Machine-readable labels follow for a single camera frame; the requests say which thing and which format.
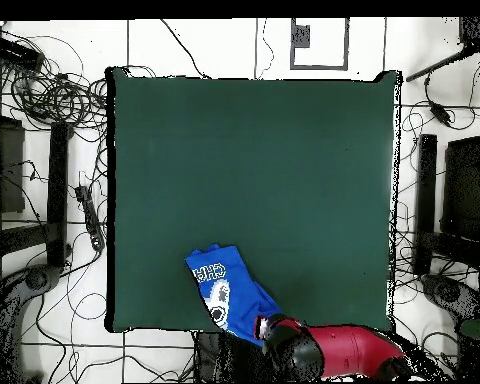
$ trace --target blue cloth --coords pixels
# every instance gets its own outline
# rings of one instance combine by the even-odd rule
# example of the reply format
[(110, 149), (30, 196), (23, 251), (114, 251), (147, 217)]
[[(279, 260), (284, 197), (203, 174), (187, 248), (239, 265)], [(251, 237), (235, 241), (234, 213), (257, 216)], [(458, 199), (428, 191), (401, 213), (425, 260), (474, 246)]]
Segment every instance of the blue cloth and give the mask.
[(238, 249), (212, 244), (204, 252), (194, 250), (185, 262), (215, 323), (241, 339), (262, 346), (254, 337), (257, 317), (268, 318), (281, 311), (251, 279)]

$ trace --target black border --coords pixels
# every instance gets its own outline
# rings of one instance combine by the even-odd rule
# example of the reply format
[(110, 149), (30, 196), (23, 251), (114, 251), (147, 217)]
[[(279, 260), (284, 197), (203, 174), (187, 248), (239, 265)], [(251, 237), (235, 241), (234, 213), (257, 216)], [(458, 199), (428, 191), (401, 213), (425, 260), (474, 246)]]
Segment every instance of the black border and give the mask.
[[(115, 205), (116, 205), (116, 180), (115, 180), (115, 170), (116, 170), (116, 151), (115, 151), (115, 98), (116, 98), (116, 85), (114, 78), (114, 70), (120, 69), (125, 76), (129, 78), (136, 78), (132, 76), (126, 68), (124, 67), (107, 67), (105, 69), (105, 80), (107, 82), (107, 103), (106, 103), (106, 116), (107, 116), (107, 154), (108, 154), (108, 167), (109, 171), (112, 171), (112, 178), (108, 179), (108, 193), (109, 199), (112, 201), (107, 202), (107, 226), (109, 231), (107, 233), (107, 312), (105, 314), (104, 325), (105, 329), (110, 333), (119, 333), (123, 331), (114, 331), (114, 315), (115, 315)], [(396, 75), (396, 82), (394, 87), (394, 143), (396, 143), (395, 148), (393, 149), (393, 169), (392, 169), (392, 190), (391, 190), (391, 201), (393, 202), (392, 206), (390, 205), (390, 217), (389, 217), (389, 236), (390, 236), (390, 245), (389, 245), (389, 275), (388, 275), (388, 297), (387, 297), (387, 312), (386, 315), (390, 324), (390, 331), (395, 331), (396, 325), (393, 318), (393, 300), (395, 292), (395, 273), (396, 273), (396, 223), (397, 223), (397, 203), (398, 203), (398, 178), (399, 178), (399, 165), (400, 165), (400, 143), (401, 143), (401, 117), (402, 117), (402, 102), (401, 102), (401, 92), (403, 77), (401, 71), (394, 70), (383, 70), (381, 71), (373, 81), (359, 81), (359, 80), (344, 80), (344, 79), (281, 79), (278, 81), (292, 82), (292, 81), (337, 81), (337, 82), (358, 82), (364, 84), (377, 84), (380, 82), (386, 75), (394, 73)], [(182, 78), (187, 79), (202, 79), (200, 77), (187, 77), (181, 76)], [(249, 78), (214, 78), (221, 81), (245, 81)], [(146, 327), (135, 327), (138, 329), (148, 329)], [(131, 331), (134, 328), (129, 327), (125, 331)], [(162, 329), (168, 331), (185, 331), (177, 329)]]
[(112, 177), (108, 179), (108, 196), (107, 202), (107, 312), (105, 314), (104, 325), (105, 329), (110, 333), (114, 331), (114, 316), (115, 316), (115, 304), (116, 304), (116, 268), (115, 268), (115, 238), (116, 238), (116, 117), (115, 117), (115, 105), (116, 105), (116, 83), (114, 79), (115, 67), (107, 67), (105, 69), (105, 81), (107, 83), (107, 103), (106, 103), (106, 116), (107, 116), (107, 162), (108, 172), (107, 175), (112, 173)]

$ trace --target printed graphic on shirt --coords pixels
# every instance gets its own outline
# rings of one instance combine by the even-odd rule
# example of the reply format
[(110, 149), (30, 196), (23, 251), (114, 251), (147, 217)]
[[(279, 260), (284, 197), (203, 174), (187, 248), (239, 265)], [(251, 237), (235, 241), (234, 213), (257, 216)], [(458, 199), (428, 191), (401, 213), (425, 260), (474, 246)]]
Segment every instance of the printed graphic on shirt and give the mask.
[(220, 279), (214, 283), (210, 297), (204, 299), (215, 324), (223, 330), (228, 328), (229, 293), (229, 282)]
[(192, 274), (194, 274), (194, 278), (198, 283), (204, 283), (205, 281), (224, 278), (226, 276), (226, 267), (221, 263), (206, 265), (193, 269)]

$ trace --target cable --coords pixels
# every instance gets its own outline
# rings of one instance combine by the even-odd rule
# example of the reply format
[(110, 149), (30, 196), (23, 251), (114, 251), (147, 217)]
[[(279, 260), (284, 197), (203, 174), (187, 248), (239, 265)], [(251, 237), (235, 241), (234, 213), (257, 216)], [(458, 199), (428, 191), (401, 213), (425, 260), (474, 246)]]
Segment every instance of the cable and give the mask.
[(36, 316), (36, 322), (35, 322), (35, 325), (37, 326), (37, 329), (39, 330), (39, 332), (45, 336), (46, 338), (52, 340), (53, 342), (59, 344), (63, 349), (64, 349), (64, 354), (62, 355), (62, 358), (59, 360), (59, 362), (57, 363), (56, 367), (53, 369), (51, 375), (50, 375), (50, 378), (48, 379), (48, 384), (51, 384), (52, 383), (52, 379), (53, 379), (53, 376), (55, 375), (55, 372), (59, 369), (60, 367), (60, 364), (62, 364), (62, 361), (64, 360), (64, 358), (66, 357), (66, 346), (64, 346), (59, 340), (49, 336), (48, 334), (46, 334), (44, 332), (44, 330), (41, 328), (41, 326), (39, 325), (39, 316), (41, 315), (41, 312), (43, 311), (43, 306), (44, 306), (44, 293), (41, 295), (41, 306), (39, 307), (39, 311), (37, 312), (37, 316)]
[(272, 58), (270, 59), (270, 63), (268, 64), (268, 67), (263, 69), (263, 71), (261, 71), (260, 76), (257, 78), (258, 80), (261, 79), (261, 77), (263, 76), (265, 71), (268, 71), (272, 67), (272, 61), (275, 58), (274, 50), (272, 50), (272, 47), (270, 47), (270, 45), (267, 43), (267, 40), (265, 40), (265, 27), (267, 26), (267, 21), (268, 21), (268, 18), (265, 18), (265, 23), (263, 24), (263, 31), (261, 33), (262, 34), (261, 38), (262, 38), (263, 42), (265, 43), (265, 45), (269, 48), (270, 53), (272, 54)]
[(201, 75), (203, 78), (211, 79), (208, 75), (203, 74), (203, 73), (197, 68), (196, 61), (194, 60), (194, 58), (192, 57), (192, 55), (190, 54), (190, 52), (188, 51), (188, 49), (182, 44), (182, 42), (180, 41), (180, 39), (178, 38), (178, 36), (174, 33), (174, 31), (171, 29), (171, 27), (167, 24), (167, 22), (165, 22), (164, 19), (160, 19), (160, 21), (162, 21), (162, 23), (166, 26), (166, 28), (167, 28), (167, 29), (169, 30), (169, 32), (172, 34), (172, 36), (174, 37), (174, 39), (178, 42), (178, 44), (182, 47), (182, 49), (185, 50), (185, 52), (188, 54), (188, 56), (190, 57), (190, 60), (192, 61), (192, 64), (194, 65), (194, 68), (195, 68), (195, 70), (197, 71), (197, 73), (198, 73), (199, 75)]

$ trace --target green mat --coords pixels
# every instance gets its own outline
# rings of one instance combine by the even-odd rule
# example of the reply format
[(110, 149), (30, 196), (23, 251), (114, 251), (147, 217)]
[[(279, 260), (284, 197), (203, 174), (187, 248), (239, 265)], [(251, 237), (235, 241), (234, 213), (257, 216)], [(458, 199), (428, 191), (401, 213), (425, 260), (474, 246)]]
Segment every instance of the green mat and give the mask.
[(236, 245), (287, 315), (391, 327), (398, 74), (377, 82), (106, 75), (116, 196), (109, 331), (219, 331), (184, 262), (212, 243)]

